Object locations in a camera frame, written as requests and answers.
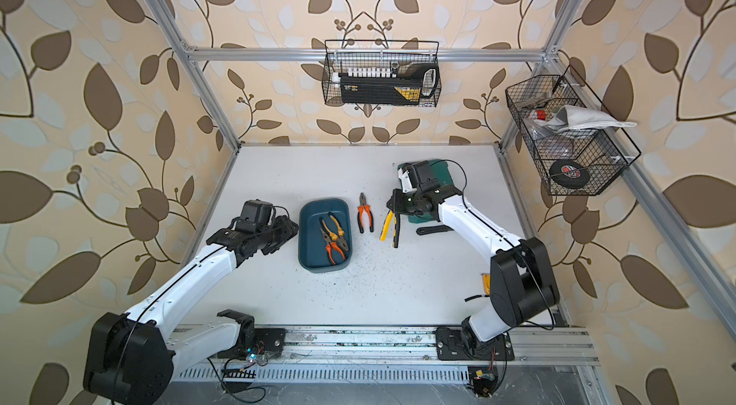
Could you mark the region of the yellow black combination pliers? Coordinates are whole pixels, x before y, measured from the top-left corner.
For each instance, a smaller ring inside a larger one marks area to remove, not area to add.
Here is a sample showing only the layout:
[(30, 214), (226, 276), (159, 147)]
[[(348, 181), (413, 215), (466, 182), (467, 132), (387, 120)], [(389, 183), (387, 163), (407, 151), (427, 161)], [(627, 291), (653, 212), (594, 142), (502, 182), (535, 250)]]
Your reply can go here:
[(401, 233), (401, 218), (393, 211), (389, 210), (381, 228), (379, 240), (381, 242), (390, 240), (394, 249), (399, 248)]

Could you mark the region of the orange handled pliers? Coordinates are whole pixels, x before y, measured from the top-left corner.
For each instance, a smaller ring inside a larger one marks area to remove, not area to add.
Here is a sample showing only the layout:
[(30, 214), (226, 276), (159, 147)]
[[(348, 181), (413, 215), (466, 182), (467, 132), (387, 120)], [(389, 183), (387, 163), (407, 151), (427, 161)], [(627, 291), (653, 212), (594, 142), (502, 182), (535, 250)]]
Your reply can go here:
[(365, 233), (365, 229), (373, 233), (375, 231), (374, 217), (363, 192), (360, 194), (358, 201), (360, 202), (360, 205), (358, 205), (358, 230), (360, 230), (361, 234)]

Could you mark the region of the teal plastic storage box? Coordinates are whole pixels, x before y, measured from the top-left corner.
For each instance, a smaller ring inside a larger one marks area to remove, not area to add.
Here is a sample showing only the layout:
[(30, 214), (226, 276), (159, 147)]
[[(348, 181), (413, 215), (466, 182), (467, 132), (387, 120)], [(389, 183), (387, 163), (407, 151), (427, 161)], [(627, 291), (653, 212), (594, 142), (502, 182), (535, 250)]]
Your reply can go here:
[[(323, 217), (327, 226), (337, 233), (337, 227), (330, 219), (332, 213), (340, 222), (348, 243), (349, 255), (345, 263), (331, 265), (327, 257), (325, 242), (320, 233), (319, 219)], [(339, 198), (324, 198), (307, 203), (300, 212), (298, 260), (300, 265), (314, 274), (328, 273), (344, 269), (350, 263), (353, 251), (348, 205)]]

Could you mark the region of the orange long nose pliers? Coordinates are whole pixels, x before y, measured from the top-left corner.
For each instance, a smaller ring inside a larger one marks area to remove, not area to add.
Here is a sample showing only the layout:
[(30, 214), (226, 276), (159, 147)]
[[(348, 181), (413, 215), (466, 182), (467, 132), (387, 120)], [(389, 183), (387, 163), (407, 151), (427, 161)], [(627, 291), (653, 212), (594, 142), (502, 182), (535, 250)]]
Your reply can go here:
[(323, 217), (319, 219), (320, 233), (325, 242), (327, 257), (331, 265), (345, 263), (349, 255), (348, 243), (344, 236), (334, 233), (326, 224)]

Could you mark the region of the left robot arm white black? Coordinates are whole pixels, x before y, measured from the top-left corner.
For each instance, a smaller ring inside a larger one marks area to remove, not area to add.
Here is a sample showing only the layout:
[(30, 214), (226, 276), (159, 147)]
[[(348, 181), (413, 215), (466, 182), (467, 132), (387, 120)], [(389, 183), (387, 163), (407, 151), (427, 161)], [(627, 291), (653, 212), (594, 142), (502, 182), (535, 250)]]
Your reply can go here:
[(129, 310), (105, 313), (93, 326), (82, 385), (119, 404), (153, 404), (185, 370), (217, 353), (260, 351), (253, 316), (220, 311), (215, 322), (178, 331), (183, 318), (215, 285), (257, 252), (278, 251), (297, 236), (286, 215), (255, 223), (232, 220), (159, 290)]

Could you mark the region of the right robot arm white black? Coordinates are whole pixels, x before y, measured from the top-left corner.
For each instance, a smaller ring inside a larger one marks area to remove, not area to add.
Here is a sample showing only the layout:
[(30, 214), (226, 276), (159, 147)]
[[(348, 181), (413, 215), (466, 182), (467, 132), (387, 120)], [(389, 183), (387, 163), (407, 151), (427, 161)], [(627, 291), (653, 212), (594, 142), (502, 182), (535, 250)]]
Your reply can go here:
[(393, 190), (386, 207), (394, 215), (429, 215), (450, 227), (488, 262), (489, 304), (467, 319), (471, 341), (487, 343), (549, 312), (560, 292), (548, 251), (538, 238), (521, 238), (479, 213), (454, 186)]

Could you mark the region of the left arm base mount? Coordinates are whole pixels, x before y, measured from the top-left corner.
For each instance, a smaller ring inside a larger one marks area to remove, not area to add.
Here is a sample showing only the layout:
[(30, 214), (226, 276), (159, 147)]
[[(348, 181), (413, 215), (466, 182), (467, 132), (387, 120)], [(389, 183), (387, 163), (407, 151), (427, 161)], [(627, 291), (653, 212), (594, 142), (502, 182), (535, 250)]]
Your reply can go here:
[(265, 362), (279, 358), (285, 347), (285, 328), (249, 328), (239, 336), (234, 347), (216, 354), (218, 359)]

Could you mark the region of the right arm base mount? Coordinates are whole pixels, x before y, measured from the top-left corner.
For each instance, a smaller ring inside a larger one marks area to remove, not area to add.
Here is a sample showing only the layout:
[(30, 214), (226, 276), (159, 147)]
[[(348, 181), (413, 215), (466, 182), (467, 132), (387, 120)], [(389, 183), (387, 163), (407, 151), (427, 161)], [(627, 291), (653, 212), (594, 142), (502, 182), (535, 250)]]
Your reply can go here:
[(469, 328), (439, 326), (434, 332), (440, 361), (513, 361), (510, 337), (502, 333), (487, 342), (478, 341)]

